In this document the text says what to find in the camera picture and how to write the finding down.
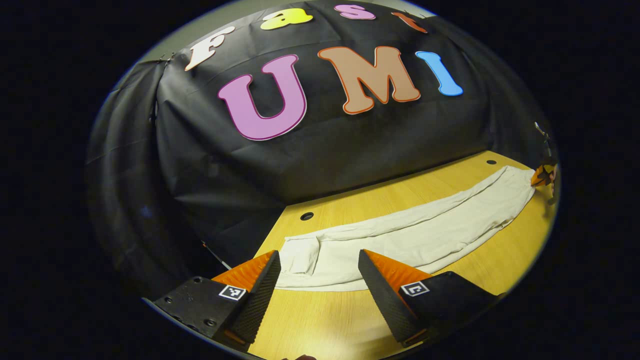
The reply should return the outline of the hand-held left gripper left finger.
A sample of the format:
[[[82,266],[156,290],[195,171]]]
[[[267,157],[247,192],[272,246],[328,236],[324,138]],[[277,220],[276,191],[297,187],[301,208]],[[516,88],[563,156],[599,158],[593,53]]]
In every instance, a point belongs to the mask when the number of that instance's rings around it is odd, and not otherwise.
[[[165,315],[227,347],[253,344],[281,273],[272,250],[213,278],[193,276],[153,301]]]

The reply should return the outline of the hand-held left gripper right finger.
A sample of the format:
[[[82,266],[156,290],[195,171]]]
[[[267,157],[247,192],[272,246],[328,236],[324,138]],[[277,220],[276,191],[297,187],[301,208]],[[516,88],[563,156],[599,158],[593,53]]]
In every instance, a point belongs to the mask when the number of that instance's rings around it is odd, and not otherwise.
[[[395,340],[434,344],[501,300],[454,271],[432,275],[368,249],[358,269]]]

